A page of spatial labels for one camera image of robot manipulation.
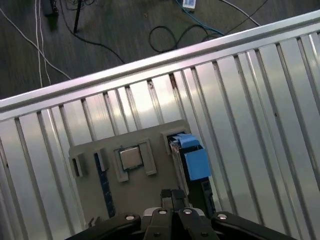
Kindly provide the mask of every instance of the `black pole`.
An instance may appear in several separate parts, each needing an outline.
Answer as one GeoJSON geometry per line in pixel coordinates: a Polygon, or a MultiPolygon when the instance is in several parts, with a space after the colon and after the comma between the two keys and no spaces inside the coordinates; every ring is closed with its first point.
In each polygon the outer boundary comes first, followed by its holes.
{"type": "Polygon", "coordinates": [[[79,16],[80,16],[80,10],[81,10],[81,3],[82,0],[78,0],[78,6],[76,8],[76,15],[75,15],[75,21],[74,21],[74,28],[73,28],[73,33],[75,34],[78,29],[78,22],[79,22],[79,16]]]}

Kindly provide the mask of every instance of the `white cable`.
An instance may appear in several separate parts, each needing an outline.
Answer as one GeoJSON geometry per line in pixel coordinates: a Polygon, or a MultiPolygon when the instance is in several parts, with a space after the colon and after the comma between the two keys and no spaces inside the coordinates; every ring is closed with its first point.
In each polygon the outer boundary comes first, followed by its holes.
{"type": "Polygon", "coordinates": [[[0,12],[2,13],[2,15],[4,16],[4,18],[12,24],[12,26],[14,26],[15,29],[17,29],[17,31],[22,35],[22,37],[27,40],[30,44],[32,44],[32,46],[34,46],[38,52],[41,54],[41,56],[43,57],[43,59],[49,64],[50,67],[52,67],[54,70],[58,71],[59,73],[61,73],[62,75],[66,76],[68,79],[71,79],[71,77],[69,77],[65,72],[61,71],[59,68],[55,67],[54,65],[51,64],[51,62],[49,62],[48,59],[46,59],[45,55],[43,54],[43,52],[37,47],[37,45],[34,44],[33,41],[31,41],[29,38],[27,38],[24,33],[7,17],[7,15],[4,13],[4,11],[1,9],[0,7],[0,12]]]}
{"type": "MultiPolygon", "coordinates": [[[[45,56],[45,46],[44,46],[44,35],[43,35],[43,32],[42,32],[42,20],[41,20],[41,12],[40,12],[40,9],[41,9],[41,0],[39,0],[39,28],[40,28],[40,35],[41,35],[41,41],[42,41],[42,52],[43,52],[43,55],[45,56]]],[[[49,85],[51,85],[51,80],[50,80],[50,77],[49,77],[49,74],[48,74],[48,69],[47,69],[47,62],[44,61],[44,69],[45,69],[45,73],[46,73],[46,76],[48,77],[48,80],[49,80],[49,85]]]]}
{"type": "MultiPolygon", "coordinates": [[[[34,0],[34,15],[35,15],[35,39],[36,39],[36,46],[39,48],[39,37],[38,37],[38,18],[37,18],[37,0],[34,0]]],[[[42,84],[42,75],[41,75],[41,61],[40,61],[40,53],[38,52],[38,67],[39,67],[39,77],[40,77],[40,85],[41,88],[43,87],[42,84]]]]}
{"type": "Polygon", "coordinates": [[[228,2],[227,0],[220,0],[221,2],[224,2],[225,4],[228,4],[229,6],[237,9],[238,11],[240,11],[241,13],[243,13],[244,15],[246,15],[252,22],[254,22],[257,26],[261,26],[256,20],[254,20],[248,13],[246,13],[245,11],[243,11],[240,7],[232,4],[231,2],[228,2]]]}

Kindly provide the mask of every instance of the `aluminum profile table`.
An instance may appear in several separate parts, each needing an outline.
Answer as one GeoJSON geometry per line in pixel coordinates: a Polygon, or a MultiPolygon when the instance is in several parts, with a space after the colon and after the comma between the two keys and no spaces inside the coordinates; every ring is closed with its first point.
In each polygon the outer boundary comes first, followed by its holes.
{"type": "Polygon", "coordinates": [[[319,30],[315,11],[1,100],[3,239],[84,229],[70,146],[185,119],[218,211],[320,240],[319,30]]]}

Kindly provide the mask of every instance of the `blue clip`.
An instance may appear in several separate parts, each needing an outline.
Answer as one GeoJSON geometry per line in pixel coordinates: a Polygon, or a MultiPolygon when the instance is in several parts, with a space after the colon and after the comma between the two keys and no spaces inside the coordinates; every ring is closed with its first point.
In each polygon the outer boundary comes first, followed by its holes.
{"type": "MultiPolygon", "coordinates": [[[[180,143],[182,149],[201,146],[200,142],[192,134],[179,133],[174,136],[174,139],[180,143]]],[[[196,151],[184,153],[184,157],[190,180],[193,181],[211,176],[208,156],[203,147],[196,151]]]]}

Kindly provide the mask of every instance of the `gray carpet floor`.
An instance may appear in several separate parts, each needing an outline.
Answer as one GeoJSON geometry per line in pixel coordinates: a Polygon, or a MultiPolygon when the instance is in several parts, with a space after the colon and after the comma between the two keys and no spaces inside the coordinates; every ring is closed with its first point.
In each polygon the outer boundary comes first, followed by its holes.
{"type": "MultiPolygon", "coordinates": [[[[75,11],[66,10],[72,0],[62,0],[68,25],[73,28],[75,11]]],[[[253,13],[264,0],[229,0],[247,13],[253,13]]],[[[0,0],[0,7],[21,31],[36,42],[35,1],[0,0]]],[[[48,20],[43,15],[42,30],[46,57],[71,78],[113,68],[122,63],[110,51],[84,43],[72,36],[60,15],[48,20]]],[[[253,17],[262,25],[305,14],[319,9],[319,0],[269,0],[253,17]]],[[[246,17],[219,0],[198,0],[194,15],[208,26],[227,32],[246,17]]],[[[79,20],[79,36],[103,43],[115,50],[126,63],[157,55],[149,46],[148,35],[158,25],[169,27],[176,38],[193,20],[174,0],[96,0],[84,6],[79,20]]],[[[247,20],[232,33],[254,28],[247,20]]],[[[199,43],[205,34],[193,29],[182,39],[179,47],[199,43]]],[[[173,44],[170,35],[158,30],[152,37],[154,45],[167,49],[173,44]]],[[[41,60],[43,86],[49,85],[44,61],[41,60]]],[[[51,84],[67,78],[48,67],[51,84]]],[[[22,94],[41,87],[36,49],[0,15],[0,99],[22,94]]]]}

